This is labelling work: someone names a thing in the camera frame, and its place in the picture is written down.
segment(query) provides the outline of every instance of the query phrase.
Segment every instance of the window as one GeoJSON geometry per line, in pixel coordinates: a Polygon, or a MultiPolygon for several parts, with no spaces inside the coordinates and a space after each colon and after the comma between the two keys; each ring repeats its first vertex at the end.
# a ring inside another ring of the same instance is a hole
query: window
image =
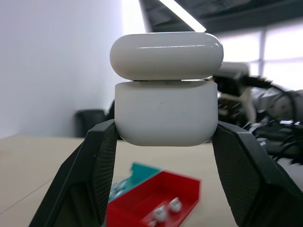
{"type": "Polygon", "coordinates": [[[250,74],[259,75],[261,35],[260,29],[217,35],[224,48],[223,61],[246,62],[250,74]]]}
{"type": "Polygon", "coordinates": [[[303,89],[303,19],[217,37],[224,47],[224,61],[246,62],[251,75],[303,89]]]}
{"type": "Polygon", "coordinates": [[[293,90],[303,89],[303,19],[267,28],[263,76],[293,90]]]}

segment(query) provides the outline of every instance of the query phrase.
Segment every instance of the white earbud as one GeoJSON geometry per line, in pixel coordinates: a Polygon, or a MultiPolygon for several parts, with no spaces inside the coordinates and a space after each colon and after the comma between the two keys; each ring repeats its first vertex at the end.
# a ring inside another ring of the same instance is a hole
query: white earbud
{"type": "Polygon", "coordinates": [[[179,198],[174,198],[170,203],[169,203],[169,209],[174,212],[178,213],[182,209],[182,203],[179,201],[179,198]]]}
{"type": "Polygon", "coordinates": [[[167,212],[165,210],[165,206],[161,206],[154,210],[153,217],[159,223],[166,221],[167,212]]]}

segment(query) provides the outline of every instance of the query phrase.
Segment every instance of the white wall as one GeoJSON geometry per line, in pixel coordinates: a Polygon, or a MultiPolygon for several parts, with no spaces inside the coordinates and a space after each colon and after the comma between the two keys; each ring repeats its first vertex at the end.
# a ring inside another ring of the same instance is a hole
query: white wall
{"type": "Polygon", "coordinates": [[[109,108],[123,81],[109,62],[122,2],[1,1],[0,138],[73,136],[77,110],[109,108]]]}

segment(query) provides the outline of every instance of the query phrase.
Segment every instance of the machine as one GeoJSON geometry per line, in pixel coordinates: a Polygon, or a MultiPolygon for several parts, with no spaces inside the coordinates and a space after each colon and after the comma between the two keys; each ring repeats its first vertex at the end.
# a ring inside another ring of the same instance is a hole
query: machine
{"type": "Polygon", "coordinates": [[[140,146],[194,146],[212,139],[219,177],[240,227],[300,227],[303,193],[255,137],[218,122],[220,41],[207,33],[127,35],[111,51],[124,78],[116,86],[115,120],[90,130],[62,164],[30,227],[99,227],[115,164],[117,134],[140,146]]]}

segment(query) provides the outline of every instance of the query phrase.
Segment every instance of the black chair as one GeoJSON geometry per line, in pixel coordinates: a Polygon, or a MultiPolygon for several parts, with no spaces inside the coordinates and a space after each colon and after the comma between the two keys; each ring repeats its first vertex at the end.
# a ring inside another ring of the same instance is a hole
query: black chair
{"type": "Polygon", "coordinates": [[[106,121],[106,116],[103,110],[91,109],[78,111],[76,113],[77,137],[84,138],[90,129],[104,121],[106,121]]]}

